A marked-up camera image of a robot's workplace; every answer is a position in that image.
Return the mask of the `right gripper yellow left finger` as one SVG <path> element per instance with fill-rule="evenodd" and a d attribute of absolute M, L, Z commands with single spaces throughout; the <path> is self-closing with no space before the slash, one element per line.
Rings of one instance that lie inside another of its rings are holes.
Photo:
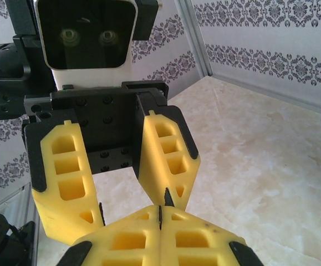
<path fill-rule="evenodd" d="M 140 209 L 79 238 L 56 266 L 160 266 L 161 207 Z"/>

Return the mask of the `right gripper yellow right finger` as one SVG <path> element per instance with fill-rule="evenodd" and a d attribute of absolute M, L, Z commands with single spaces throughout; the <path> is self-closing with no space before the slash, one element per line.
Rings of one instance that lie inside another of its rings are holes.
<path fill-rule="evenodd" d="M 263 266 L 246 241 L 171 206 L 159 208 L 161 266 Z"/>

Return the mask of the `left aluminium side rail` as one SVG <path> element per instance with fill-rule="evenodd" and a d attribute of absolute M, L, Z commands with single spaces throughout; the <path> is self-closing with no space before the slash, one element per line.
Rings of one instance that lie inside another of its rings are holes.
<path fill-rule="evenodd" d="M 37 266 L 39 225 L 30 184 L 0 201 L 0 266 Z"/>

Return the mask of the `aluminium back rail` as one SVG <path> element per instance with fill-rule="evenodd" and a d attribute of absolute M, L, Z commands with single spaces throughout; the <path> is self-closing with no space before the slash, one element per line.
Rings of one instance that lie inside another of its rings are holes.
<path fill-rule="evenodd" d="M 262 88 L 260 86 L 254 86 L 243 83 L 241 81 L 230 79 L 223 75 L 214 74 L 211 77 L 321 114 L 321 105 L 315 104 L 311 101 L 302 100 L 293 96 L 287 96 L 282 93 Z"/>

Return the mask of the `left aluminium corner post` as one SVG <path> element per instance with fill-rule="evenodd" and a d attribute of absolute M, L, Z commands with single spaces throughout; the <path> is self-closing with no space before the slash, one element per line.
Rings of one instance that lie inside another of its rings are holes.
<path fill-rule="evenodd" d="M 211 62 L 208 58 L 205 42 L 195 14 L 192 0 L 176 0 L 179 14 L 183 21 L 187 37 L 192 48 L 200 76 L 213 76 Z"/>

